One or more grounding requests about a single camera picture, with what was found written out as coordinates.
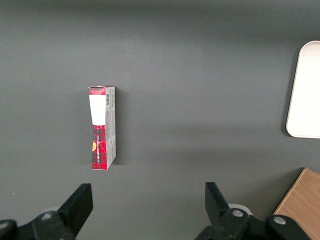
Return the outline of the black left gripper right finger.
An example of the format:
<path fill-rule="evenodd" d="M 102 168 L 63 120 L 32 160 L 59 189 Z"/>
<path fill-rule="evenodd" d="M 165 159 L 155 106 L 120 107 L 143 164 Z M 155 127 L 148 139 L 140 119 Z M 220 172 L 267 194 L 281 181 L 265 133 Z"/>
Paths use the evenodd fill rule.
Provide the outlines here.
<path fill-rule="evenodd" d="M 210 225 L 197 240 L 266 240 L 264 222 L 239 207 L 230 207 L 215 182 L 205 183 L 205 210 Z"/>

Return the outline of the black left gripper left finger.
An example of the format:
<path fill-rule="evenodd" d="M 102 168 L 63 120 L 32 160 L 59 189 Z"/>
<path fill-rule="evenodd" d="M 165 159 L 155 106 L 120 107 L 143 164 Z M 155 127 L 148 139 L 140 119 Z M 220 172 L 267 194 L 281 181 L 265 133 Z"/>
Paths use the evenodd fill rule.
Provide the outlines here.
<path fill-rule="evenodd" d="M 18 228 L 19 240 L 75 240 L 93 210 L 92 185 L 82 183 L 57 209 Z"/>

